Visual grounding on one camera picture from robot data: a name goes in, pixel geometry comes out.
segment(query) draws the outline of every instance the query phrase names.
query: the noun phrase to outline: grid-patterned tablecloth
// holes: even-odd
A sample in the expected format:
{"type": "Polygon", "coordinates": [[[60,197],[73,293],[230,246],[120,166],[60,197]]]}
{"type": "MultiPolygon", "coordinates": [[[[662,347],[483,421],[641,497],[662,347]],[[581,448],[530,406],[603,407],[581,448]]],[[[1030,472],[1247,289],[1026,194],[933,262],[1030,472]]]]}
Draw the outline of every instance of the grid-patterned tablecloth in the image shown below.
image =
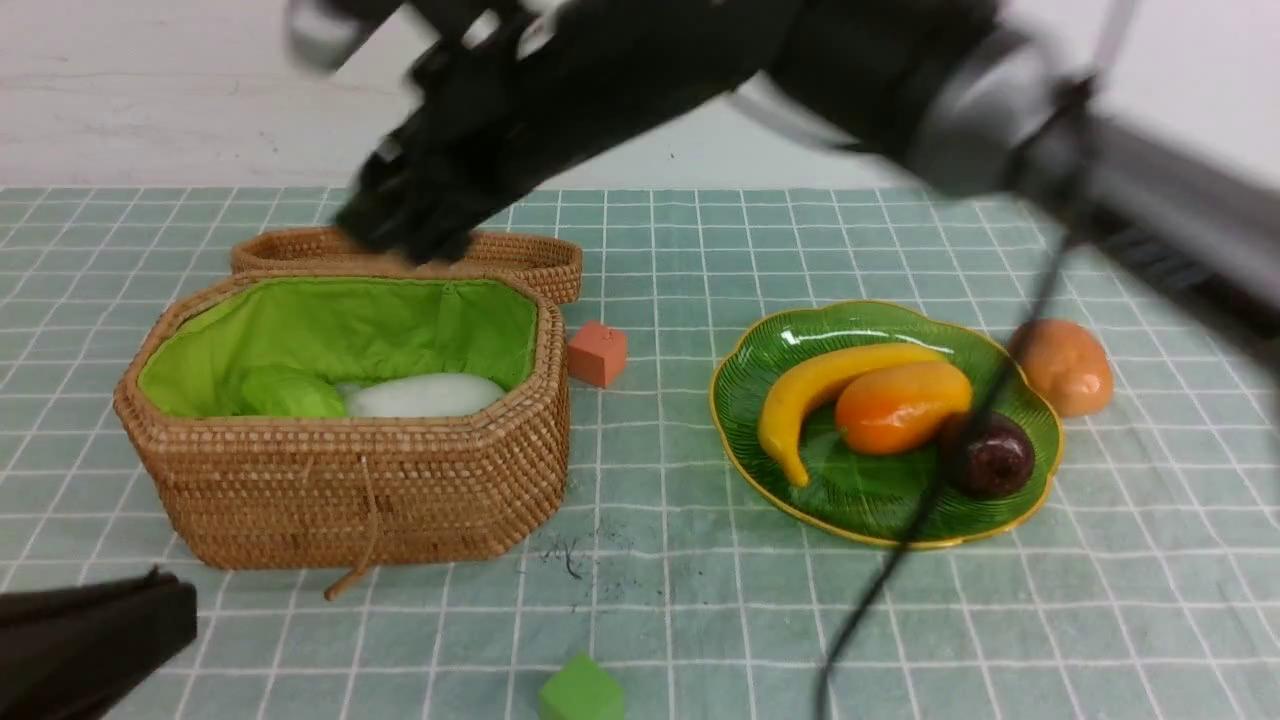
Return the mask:
{"type": "MultiPolygon", "coordinates": [[[[531,719],[586,651],[628,717],[806,717],[815,664],[879,562],[771,509],[724,462],[705,389],[763,314],[874,297],[1004,337],[1046,258],[1007,202],[916,190],[538,192],[494,218],[581,243],[571,325],[623,328],[573,388],[563,510],[508,557],[221,573],[178,541],[110,392],[156,315],[233,243],[321,222],[326,188],[0,191],[0,589],[138,573],[201,592],[201,638],[116,717],[531,719]]],[[[1280,717],[1275,396],[1254,368],[1075,259],[1055,310],[1112,354],[1114,406],[1068,424],[1051,502],[910,560],[833,694],[844,720],[1280,717]]]]}

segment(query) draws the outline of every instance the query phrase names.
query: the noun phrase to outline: banana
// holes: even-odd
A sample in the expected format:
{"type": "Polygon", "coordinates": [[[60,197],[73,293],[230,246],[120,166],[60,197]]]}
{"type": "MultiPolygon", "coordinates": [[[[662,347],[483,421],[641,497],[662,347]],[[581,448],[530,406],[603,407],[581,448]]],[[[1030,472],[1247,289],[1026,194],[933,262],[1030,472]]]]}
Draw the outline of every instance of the banana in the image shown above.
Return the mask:
{"type": "Polygon", "coordinates": [[[854,378],[872,370],[909,363],[947,361],[941,352],[910,342],[884,342],[824,352],[782,374],[760,409],[756,434],[760,447],[782,468],[794,487],[809,486],[800,460],[800,430],[810,413],[832,402],[854,378]]]}

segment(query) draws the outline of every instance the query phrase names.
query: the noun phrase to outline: woven basket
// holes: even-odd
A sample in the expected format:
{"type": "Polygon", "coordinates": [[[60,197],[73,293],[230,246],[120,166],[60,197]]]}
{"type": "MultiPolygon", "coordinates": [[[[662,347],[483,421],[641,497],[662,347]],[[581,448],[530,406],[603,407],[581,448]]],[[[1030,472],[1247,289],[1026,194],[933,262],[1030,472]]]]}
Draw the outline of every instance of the woven basket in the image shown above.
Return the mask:
{"type": "Polygon", "coordinates": [[[179,325],[253,283],[289,275],[243,272],[179,301],[115,389],[115,413],[196,557],[221,569],[353,568],[326,591],[332,600],[371,565],[502,555],[559,509],[568,474],[564,323],[544,295],[502,273],[465,277],[504,282],[534,300],[534,368],[476,415],[188,419],[160,413],[142,393],[140,372],[179,325]]]}
{"type": "MultiPolygon", "coordinates": [[[[558,305],[577,302],[582,291],[582,249],[572,242],[509,232],[471,233],[466,256],[452,266],[424,265],[421,277],[502,270],[558,305]]],[[[262,233],[232,249],[232,272],[342,268],[349,273],[403,272],[403,263],[360,250],[335,228],[294,228],[262,233]]]]}

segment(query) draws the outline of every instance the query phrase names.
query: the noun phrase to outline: white wall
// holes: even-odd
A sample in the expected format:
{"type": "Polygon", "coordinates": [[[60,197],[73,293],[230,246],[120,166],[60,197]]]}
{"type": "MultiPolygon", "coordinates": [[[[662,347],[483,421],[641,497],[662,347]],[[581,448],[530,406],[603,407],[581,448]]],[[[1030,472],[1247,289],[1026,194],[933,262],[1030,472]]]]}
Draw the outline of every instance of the white wall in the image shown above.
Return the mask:
{"type": "MultiPolygon", "coordinates": [[[[1020,0],[1075,58],[1106,0],[1020,0]]],[[[338,76],[282,44],[283,0],[0,0],[0,186],[344,183],[411,108],[424,49],[384,27],[338,76]]],[[[1280,184],[1280,1],[1143,0],[1110,100],[1280,184]]],[[[814,154],[713,104],[557,187],[858,187],[901,179],[814,154]]]]}

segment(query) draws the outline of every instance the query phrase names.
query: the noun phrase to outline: foam block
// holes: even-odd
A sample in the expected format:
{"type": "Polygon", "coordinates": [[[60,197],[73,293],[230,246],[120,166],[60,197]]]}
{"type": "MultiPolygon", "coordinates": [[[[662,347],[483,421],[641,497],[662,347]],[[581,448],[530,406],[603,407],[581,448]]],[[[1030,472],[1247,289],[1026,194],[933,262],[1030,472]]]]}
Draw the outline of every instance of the foam block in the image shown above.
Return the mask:
{"type": "Polygon", "coordinates": [[[539,720],[622,720],[622,685],[586,655],[564,664],[538,696],[539,720]]]}
{"type": "Polygon", "coordinates": [[[590,320],[568,341],[568,374],[598,387],[609,387],[627,364],[627,336],[590,320]]]}

